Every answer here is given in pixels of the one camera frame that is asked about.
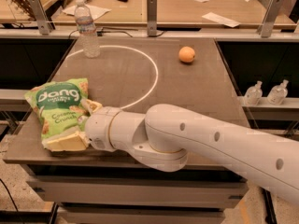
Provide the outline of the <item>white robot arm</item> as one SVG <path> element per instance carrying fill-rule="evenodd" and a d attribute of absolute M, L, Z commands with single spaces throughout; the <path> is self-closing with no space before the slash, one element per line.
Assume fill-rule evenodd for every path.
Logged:
<path fill-rule="evenodd" d="M 182 169 L 190 152 L 202 155 L 254 184 L 299 204 L 299 143 L 175 105 L 155 105 L 147 113 L 83 104 L 91 115 L 85 130 L 71 128 L 45 143 L 51 151 L 123 150 L 148 167 Z"/>

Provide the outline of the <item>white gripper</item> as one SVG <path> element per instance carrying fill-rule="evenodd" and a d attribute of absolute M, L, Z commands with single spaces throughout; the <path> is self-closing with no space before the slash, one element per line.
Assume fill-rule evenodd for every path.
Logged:
<path fill-rule="evenodd" d="M 82 99 L 84 113 L 90 115 L 85 123 L 85 134 L 93 148 L 114 152 L 111 145 L 109 129 L 113 119 L 121 112 L 116 107 L 103 107 L 100 103 L 90 99 Z M 55 138 L 46 144 L 46 149 L 52 152 L 82 151 L 89 146 L 84 133 L 74 132 L 67 136 Z"/>

